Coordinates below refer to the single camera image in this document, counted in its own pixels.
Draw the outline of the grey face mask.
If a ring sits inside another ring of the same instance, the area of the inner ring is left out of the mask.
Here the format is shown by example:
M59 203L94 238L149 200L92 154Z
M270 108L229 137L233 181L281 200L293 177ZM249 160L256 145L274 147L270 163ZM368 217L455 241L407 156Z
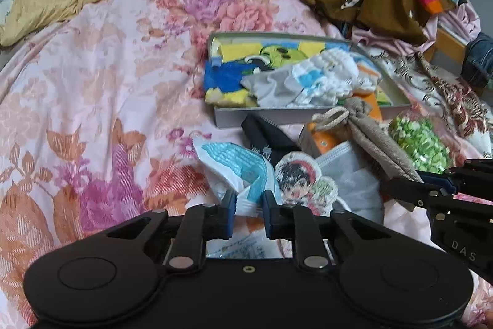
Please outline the grey face mask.
M338 186L334 210L350 210L374 223L384 223L380 171L358 144L342 142L315 160L323 175L331 177Z

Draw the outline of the cream baroque patterned sheet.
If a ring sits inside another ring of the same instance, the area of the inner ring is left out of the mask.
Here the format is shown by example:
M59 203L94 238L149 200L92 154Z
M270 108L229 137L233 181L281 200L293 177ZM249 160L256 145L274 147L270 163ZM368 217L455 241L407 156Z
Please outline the cream baroque patterned sheet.
M431 64L422 53L397 56L377 47L364 50L401 87L411 104L441 118L461 144L469 143L474 158L492 156L491 109L463 78Z

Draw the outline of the black printed cloth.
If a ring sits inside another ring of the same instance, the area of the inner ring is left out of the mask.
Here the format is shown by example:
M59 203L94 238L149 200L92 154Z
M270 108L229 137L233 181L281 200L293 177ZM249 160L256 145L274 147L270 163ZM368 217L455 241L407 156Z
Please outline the black printed cloth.
M248 113L241 127L250 149L263 156L273 167L287 154L301 151L276 124L258 114Z

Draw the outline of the taupe drawstring pouch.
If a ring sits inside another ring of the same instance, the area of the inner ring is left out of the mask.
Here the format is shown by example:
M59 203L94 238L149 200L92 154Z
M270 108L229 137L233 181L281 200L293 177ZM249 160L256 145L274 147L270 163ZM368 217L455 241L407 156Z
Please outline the taupe drawstring pouch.
M342 106L315 113L311 122L316 132L344 130L390 179L400 177L422 183L407 153L369 116L371 110L371 105L362 98L352 97L345 99Z

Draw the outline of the white blue knitted sock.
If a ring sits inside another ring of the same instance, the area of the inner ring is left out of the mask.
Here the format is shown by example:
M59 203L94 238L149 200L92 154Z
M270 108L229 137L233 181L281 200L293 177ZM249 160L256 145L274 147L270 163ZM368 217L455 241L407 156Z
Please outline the white blue knitted sock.
M382 73L360 53L332 48L296 64L253 73L241 84L261 108L332 107L374 93Z

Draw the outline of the white blue plastic packet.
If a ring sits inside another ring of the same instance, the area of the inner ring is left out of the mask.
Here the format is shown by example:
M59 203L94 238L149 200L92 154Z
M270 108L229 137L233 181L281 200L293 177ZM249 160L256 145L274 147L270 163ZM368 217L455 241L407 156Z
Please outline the white blue plastic packet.
M223 199L227 191L236 193L236 214L262 215L261 194L270 190L276 202L283 201L275 170L260 154L238 144L193 140L196 156L213 194Z

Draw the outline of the yellow blue cartoon towel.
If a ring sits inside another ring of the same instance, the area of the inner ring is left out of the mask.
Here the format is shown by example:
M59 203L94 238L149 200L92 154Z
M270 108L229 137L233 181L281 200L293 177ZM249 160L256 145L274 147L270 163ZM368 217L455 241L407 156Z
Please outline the yellow blue cartoon towel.
M292 45L263 42L222 45L215 63L208 60L205 65L205 101L219 107L259 107L242 86L242 78L296 64L332 48L340 47L306 40Z

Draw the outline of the blue denim jeans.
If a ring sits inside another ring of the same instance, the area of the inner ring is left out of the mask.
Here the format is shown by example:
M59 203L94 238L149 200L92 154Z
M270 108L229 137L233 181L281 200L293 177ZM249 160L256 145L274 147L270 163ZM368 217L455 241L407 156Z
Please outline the blue denim jeans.
M466 46L460 76L482 96L492 88L493 40L480 32Z

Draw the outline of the green white beaded item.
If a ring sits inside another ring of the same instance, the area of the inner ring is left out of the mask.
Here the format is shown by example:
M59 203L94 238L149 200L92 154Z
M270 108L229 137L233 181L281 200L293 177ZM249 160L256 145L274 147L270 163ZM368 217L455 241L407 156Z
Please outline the green white beaded item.
M427 118L397 116L389 124L389 136L407 153L416 170L441 174L450 167L450 149Z

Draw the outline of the wooden bed frame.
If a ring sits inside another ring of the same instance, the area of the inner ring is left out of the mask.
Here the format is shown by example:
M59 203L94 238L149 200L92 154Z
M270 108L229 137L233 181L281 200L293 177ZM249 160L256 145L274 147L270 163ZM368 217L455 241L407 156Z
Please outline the wooden bed frame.
M462 64L466 54L467 43L456 34L451 33L445 27L439 26L435 43L425 51L425 59L448 70L455 75L460 75Z

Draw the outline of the orange cloth strip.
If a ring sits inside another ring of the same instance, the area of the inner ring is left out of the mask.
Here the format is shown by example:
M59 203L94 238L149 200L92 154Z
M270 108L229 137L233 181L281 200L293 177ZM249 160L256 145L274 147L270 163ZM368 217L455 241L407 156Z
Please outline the orange cloth strip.
M362 100L370 105L371 110L369 111L369 116L377 122L382 123L383 116L378 107L376 95L374 93L359 95L359 98L362 98ZM322 132L316 131L314 127L315 124L313 123L305 124L298 138L298 145L301 150L313 158L318 158L349 139L348 132L344 128Z

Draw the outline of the light pink crumpled cloth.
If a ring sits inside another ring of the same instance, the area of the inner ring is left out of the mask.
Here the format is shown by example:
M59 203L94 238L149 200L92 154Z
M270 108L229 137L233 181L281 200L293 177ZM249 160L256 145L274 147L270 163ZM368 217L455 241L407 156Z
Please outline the light pink crumpled cloth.
M480 17L469 2L461 4L452 11L435 15L424 27L426 41L422 45L413 45L397 38L378 35L372 30L356 27L352 29L351 39L365 47L380 48L388 54L404 57L418 52L424 53L431 48L436 42L439 27L445 28L468 43L475 40L481 31Z

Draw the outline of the pink floral bed sheet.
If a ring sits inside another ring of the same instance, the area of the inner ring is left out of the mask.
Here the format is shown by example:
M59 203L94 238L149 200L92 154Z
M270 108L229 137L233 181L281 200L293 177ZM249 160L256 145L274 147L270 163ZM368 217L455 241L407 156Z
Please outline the pink floral bed sheet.
M328 36L298 0L103 0L29 38L1 72L1 325L34 316L29 265L61 245L166 208L211 202L196 138L221 130L203 95L215 31Z

